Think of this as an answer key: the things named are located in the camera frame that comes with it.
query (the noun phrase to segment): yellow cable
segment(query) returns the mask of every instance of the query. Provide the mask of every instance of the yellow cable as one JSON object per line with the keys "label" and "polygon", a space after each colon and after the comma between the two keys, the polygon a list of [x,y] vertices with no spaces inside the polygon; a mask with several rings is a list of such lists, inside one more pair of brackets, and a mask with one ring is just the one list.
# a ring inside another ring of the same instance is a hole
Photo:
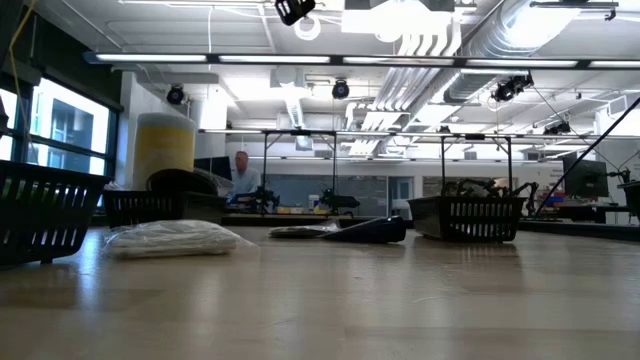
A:
{"label": "yellow cable", "polygon": [[30,141],[31,122],[28,121],[27,113],[25,112],[25,109],[24,109],[24,103],[22,101],[22,97],[20,96],[20,82],[18,81],[18,71],[16,69],[16,59],[15,59],[15,56],[13,54],[13,46],[15,45],[16,40],[18,40],[18,37],[20,37],[20,34],[22,33],[22,30],[24,29],[24,25],[29,20],[29,16],[31,16],[31,13],[33,12],[33,8],[36,5],[36,2],[38,2],[38,0],[31,0],[31,2],[29,3],[29,9],[27,10],[27,13],[25,14],[25,16],[22,19],[22,21],[20,22],[20,25],[18,26],[18,29],[13,34],[13,37],[11,38],[11,43],[9,43],[9,60],[11,62],[11,71],[13,72],[13,80],[15,81],[16,94],[18,95],[18,103],[20,104],[20,115],[22,115],[22,123],[25,124],[26,130],[27,130],[26,131],[26,139],[25,140],[28,143],[31,143],[31,141]]}

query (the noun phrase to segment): black plastic basket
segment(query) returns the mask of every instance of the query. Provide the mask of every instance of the black plastic basket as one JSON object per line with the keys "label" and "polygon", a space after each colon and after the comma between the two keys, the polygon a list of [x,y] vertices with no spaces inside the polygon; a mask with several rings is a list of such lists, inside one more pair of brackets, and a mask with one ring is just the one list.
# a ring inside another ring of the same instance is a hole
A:
{"label": "black plastic basket", "polygon": [[0,161],[0,265],[75,254],[109,180]]}
{"label": "black plastic basket", "polygon": [[110,227],[159,220],[205,220],[219,224],[226,199],[194,192],[105,191],[104,206]]}
{"label": "black plastic basket", "polygon": [[416,230],[444,241],[512,241],[525,198],[435,196],[409,200]]}

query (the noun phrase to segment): black object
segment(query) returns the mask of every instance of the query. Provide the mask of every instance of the black object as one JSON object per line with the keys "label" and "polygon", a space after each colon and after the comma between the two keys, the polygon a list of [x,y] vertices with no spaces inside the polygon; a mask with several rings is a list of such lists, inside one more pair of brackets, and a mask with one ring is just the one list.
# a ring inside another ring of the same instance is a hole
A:
{"label": "black object", "polygon": [[291,26],[307,16],[316,7],[316,2],[314,0],[276,0],[275,6],[280,20],[285,25]]}
{"label": "black object", "polygon": [[171,85],[171,90],[167,93],[167,101],[171,105],[182,105],[184,104],[184,85],[182,84],[173,84]]}
{"label": "black object", "polygon": [[215,158],[206,158],[206,159],[195,159],[193,161],[193,166],[206,170],[212,174],[216,174],[220,177],[223,177],[229,181],[231,181],[231,161],[228,156],[215,157]]}
{"label": "black object", "polygon": [[104,206],[110,227],[159,220],[204,220],[219,224],[226,199],[195,192],[105,191]]}
{"label": "black object", "polygon": [[0,265],[75,254],[109,180],[0,161]]}
{"label": "black object", "polygon": [[191,191],[218,195],[218,188],[204,175],[180,169],[160,170],[147,180],[147,190],[163,193]]}
{"label": "black object", "polygon": [[569,123],[566,121],[562,121],[558,125],[545,128],[542,135],[568,134],[570,132],[571,132],[571,126],[569,125]]}
{"label": "black object", "polygon": [[435,196],[409,200],[422,235],[444,241],[512,241],[524,198]]}
{"label": "black object", "polygon": [[496,102],[509,101],[533,84],[531,72],[526,76],[513,76],[506,82],[498,83],[498,88],[491,97]]}
{"label": "black object", "polygon": [[404,220],[400,216],[393,216],[370,220],[322,235],[320,238],[345,242],[386,244],[403,241],[406,234],[407,228],[404,225]]}
{"label": "black object", "polygon": [[320,203],[329,207],[331,214],[339,214],[340,208],[355,209],[360,206],[360,202],[353,196],[335,195],[333,189],[326,189],[322,192]]}
{"label": "black object", "polygon": [[638,216],[640,220],[640,181],[627,182],[618,185],[618,188],[624,190],[627,197],[627,206],[631,210],[631,213]]}
{"label": "black object", "polygon": [[[564,171],[575,163],[573,159],[563,159]],[[607,181],[607,164],[599,161],[582,160],[564,181],[567,195],[580,197],[607,197],[609,184]]]}
{"label": "black object", "polygon": [[334,99],[342,100],[349,97],[349,85],[347,85],[347,80],[336,80],[336,84],[333,86],[333,90],[331,91],[331,95],[333,95]]}

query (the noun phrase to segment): white shirt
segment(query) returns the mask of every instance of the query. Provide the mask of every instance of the white shirt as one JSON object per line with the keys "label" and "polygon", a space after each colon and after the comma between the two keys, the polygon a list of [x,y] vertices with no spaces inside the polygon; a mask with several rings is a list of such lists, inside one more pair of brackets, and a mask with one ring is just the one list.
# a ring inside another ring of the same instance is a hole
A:
{"label": "white shirt", "polygon": [[231,172],[233,181],[233,190],[229,193],[228,198],[233,199],[238,194],[249,194],[256,192],[260,186],[260,173],[257,170],[247,168],[242,175],[238,170]]}

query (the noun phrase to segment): cable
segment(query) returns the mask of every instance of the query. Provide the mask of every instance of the cable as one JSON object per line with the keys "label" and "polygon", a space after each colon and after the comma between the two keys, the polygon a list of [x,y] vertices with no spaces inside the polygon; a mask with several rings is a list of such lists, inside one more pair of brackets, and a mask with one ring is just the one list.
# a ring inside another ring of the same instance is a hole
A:
{"label": "cable", "polygon": [[[551,111],[553,111],[553,113],[556,115],[556,117],[559,120],[562,120],[562,117],[560,116],[560,114],[558,114],[558,112],[553,108],[553,106],[551,106],[551,104],[549,104],[549,102],[547,101],[547,99],[545,99],[544,96],[542,96],[542,94],[540,94],[540,91],[538,91],[538,89],[536,89],[535,85],[531,85],[531,87],[533,88],[533,90],[535,90],[538,95],[540,96],[540,98],[544,101],[545,104],[547,104],[547,106],[549,107],[549,109],[551,109]],[[571,129],[571,131],[576,134],[577,136],[580,136],[580,134],[578,134],[575,130],[573,130],[572,127],[569,127]],[[585,144],[587,145],[591,145],[589,144],[589,142],[585,139],[583,139],[582,137],[580,137],[580,140],[582,140]],[[593,150],[593,152],[595,152],[596,154],[598,154],[598,156],[600,156],[604,161],[608,162],[611,166],[613,166],[614,169],[616,169],[617,171],[620,171],[620,168],[618,168],[617,166],[615,166],[611,161],[609,161],[609,159],[607,159],[606,157],[604,157],[601,153],[598,152],[598,150]]]}
{"label": "cable", "polygon": [[22,116],[22,122],[25,124],[25,129],[26,129],[25,140],[27,141],[27,144],[31,145],[31,152],[35,157],[36,164],[37,164],[38,158],[36,157],[36,149],[33,143],[31,142],[31,119],[29,119],[29,117],[26,115],[27,113],[25,112],[25,109],[24,109],[22,96],[20,95],[20,81],[18,81],[16,59],[13,53],[13,46],[18,40],[18,37],[20,37],[20,34],[22,33],[22,30],[24,29],[25,24],[29,20],[29,16],[31,16],[31,13],[33,12],[33,8],[36,5],[36,2],[38,2],[38,0],[31,0],[31,2],[29,3],[29,8],[27,9],[27,13],[25,14],[24,18],[20,22],[20,25],[18,25],[18,29],[16,29],[16,32],[13,34],[13,37],[11,38],[11,42],[9,43],[9,61],[11,62],[11,71],[13,72],[12,75],[13,75],[13,80],[15,82],[14,85],[16,87],[16,95],[18,95],[18,104],[20,105],[20,115]]}

